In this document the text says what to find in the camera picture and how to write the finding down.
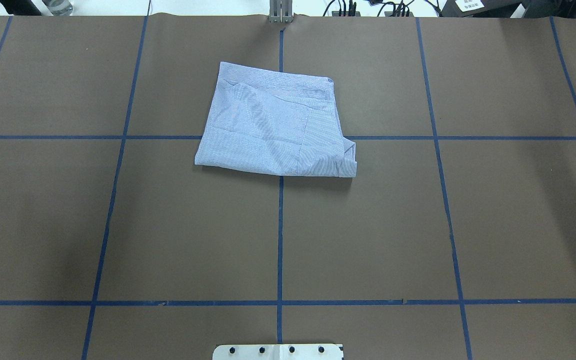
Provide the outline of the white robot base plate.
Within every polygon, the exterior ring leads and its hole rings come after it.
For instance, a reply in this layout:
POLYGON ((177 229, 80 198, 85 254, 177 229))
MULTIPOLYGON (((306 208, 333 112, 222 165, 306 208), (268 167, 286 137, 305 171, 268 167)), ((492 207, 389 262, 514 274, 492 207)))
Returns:
POLYGON ((215 347, 213 360, 343 360, 342 344, 222 344, 215 347))

